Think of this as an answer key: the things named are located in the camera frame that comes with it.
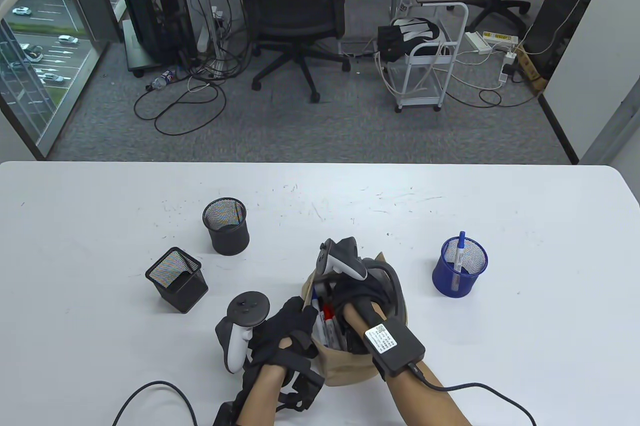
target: black glove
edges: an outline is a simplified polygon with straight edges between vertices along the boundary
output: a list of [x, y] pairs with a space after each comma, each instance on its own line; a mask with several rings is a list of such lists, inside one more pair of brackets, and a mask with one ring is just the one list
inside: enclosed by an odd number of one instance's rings
[[[311, 370], [311, 362], [306, 359], [315, 358], [318, 355], [318, 349], [311, 341], [311, 330], [318, 312], [314, 307], [303, 308], [303, 305], [304, 300], [300, 296], [294, 296], [286, 301], [278, 313], [253, 329], [253, 336], [249, 340], [251, 362], [244, 365], [242, 391], [238, 393], [233, 403], [222, 405], [218, 412], [221, 421], [224, 417], [225, 422], [233, 424], [238, 419], [249, 397], [249, 392], [258, 379], [260, 369], [265, 364], [286, 368], [282, 386], [290, 383], [295, 371], [300, 372], [292, 386], [296, 392], [279, 395], [278, 401], [282, 405], [278, 410], [284, 407], [302, 411], [313, 403], [324, 383], [322, 376]], [[292, 344], [288, 348], [281, 349], [280, 341], [285, 338], [291, 338]]]
[[371, 308], [371, 302], [377, 303], [382, 311], [387, 311], [391, 304], [391, 298], [385, 291], [382, 283], [374, 276], [367, 275], [363, 281], [355, 280], [347, 275], [339, 275], [338, 281], [333, 288], [333, 307], [335, 314], [343, 321], [343, 309], [345, 305], [351, 303], [362, 316], [362, 319], [370, 326], [375, 326], [382, 322], [378, 321], [380, 316]]
[[280, 341], [286, 337], [292, 341], [287, 350], [306, 358], [316, 357], [318, 350], [310, 339], [318, 312], [311, 305], [303, 309], [304, 304], [300, 296], [294, 296], [274, 316], [253, 329], [253, 337], [249, 341], [252, 365], [268, 364], [269, 358], [278, 352]]

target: cardboard box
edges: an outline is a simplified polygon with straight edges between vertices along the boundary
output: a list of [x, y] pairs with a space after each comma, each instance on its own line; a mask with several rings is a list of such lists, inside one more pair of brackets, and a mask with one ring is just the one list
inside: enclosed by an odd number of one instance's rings
[[548, 81], [540, 76], [540, 73], [536, 70], [527, 52], [524, 51], [522, 47], [519, 47], [516, 49], [516, 54], [518, 55], [518, 63], [524, 71], [526, 78], [531, 83], [531, 86], [533, 86], [533, 89], [537, 92], [544, 90], [547, 87]]

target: brown paper bag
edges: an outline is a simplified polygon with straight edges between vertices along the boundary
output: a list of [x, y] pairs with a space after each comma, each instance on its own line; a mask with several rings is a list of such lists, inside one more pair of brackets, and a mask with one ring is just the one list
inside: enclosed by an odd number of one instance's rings
[[[382, 253], [375, 257], [376, 261], [386, 262]], [[304, 305], [311, 304], [311, 286], [316, 273], [311, 273], [302, 286], [301, 296]], [[371, 355], [354, 355], [347, 351], [338, 351], [327, 348], [311, 335], [311, 339], [318, 348], [318, 369], [324, 376], [324, 384], [329, 387], [354, 385], [361, 383], [378, 374], [378, 370], [373, 365]]]

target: white label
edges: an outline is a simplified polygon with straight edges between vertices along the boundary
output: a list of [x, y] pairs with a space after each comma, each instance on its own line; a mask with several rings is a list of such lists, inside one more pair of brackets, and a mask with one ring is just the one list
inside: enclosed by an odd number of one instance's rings
[[378, 324], [374, 328], [366, 331], [365, 336], [375, 346], [378, 353], [384, 353], [397, 345], [396, 340], [387, 331], [384, 324]]

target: blue pen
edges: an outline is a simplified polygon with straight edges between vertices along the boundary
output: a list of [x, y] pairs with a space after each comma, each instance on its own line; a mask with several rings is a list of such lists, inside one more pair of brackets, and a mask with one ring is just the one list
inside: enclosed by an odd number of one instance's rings
[[[462, 255], [465, 253], [465, 232], [461, 231], [457, 239], [457, 248], [455, 249], [455, 258], [453, 260], [453, 271], [462, 273]], [[451, 280], [451, 290], [458, 291], [460, 287], [460, 275], [453, 275]]]

